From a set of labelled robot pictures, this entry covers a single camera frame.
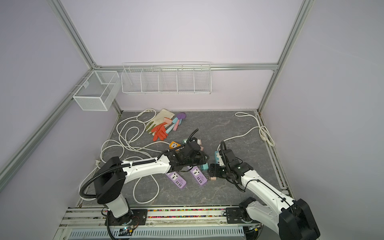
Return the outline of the orange power strip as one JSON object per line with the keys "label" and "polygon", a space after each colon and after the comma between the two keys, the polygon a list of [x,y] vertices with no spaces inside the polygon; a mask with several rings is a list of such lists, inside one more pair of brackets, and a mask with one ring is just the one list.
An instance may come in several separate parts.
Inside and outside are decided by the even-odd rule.
{"label": "orange power strip", "polygon": [[171,142],[169,145],[170,150],[176,150],[179,149],[182,145],[176,142]]}

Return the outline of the purple power strip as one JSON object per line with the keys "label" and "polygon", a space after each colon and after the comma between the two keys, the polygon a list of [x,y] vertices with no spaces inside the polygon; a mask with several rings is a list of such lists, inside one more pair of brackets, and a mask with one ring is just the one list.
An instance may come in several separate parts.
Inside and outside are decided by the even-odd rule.
{"label": "purple power strip", "polygon": [[177,172],[171,172],[166,174],[168,178],[179,188],[183,189],[187,182]]}
{"label": "purple power strip", "polygon": [[191,169],[191,174],[194,176],[200,186],[203,186],[207,183],[207,178],[197,166]]}

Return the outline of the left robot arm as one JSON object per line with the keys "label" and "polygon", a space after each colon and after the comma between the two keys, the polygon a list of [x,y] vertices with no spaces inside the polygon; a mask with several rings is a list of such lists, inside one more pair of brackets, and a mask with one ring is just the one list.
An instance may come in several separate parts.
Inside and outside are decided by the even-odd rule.
{"label": "left robot arm", "polygon": [[89,180],[81,185],[79,195],[96,199],[116,219],[129,215],[131,210],[122,194],[125,184],[150,175],[168,174],[185,167],[204,165],[210,157],[195,141],[161,152],[156,158],[138,162],[121,161],[119,157],[108,160]]}

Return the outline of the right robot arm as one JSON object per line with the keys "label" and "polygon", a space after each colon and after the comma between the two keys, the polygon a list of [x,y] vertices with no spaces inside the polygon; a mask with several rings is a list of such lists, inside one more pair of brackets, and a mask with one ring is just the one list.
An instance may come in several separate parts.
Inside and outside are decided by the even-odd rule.
{"label": "right robot arm", "polygon": [[241,192],[249,190],[259,198],[240,203],[246,222],[260,222],[282,240],[317,240],[321,236],[310,206],[303,199],[295,200],[273,187],[232,150],[219,150],[218,155],[223,164],[210,164],[210,175],[227,180]]}

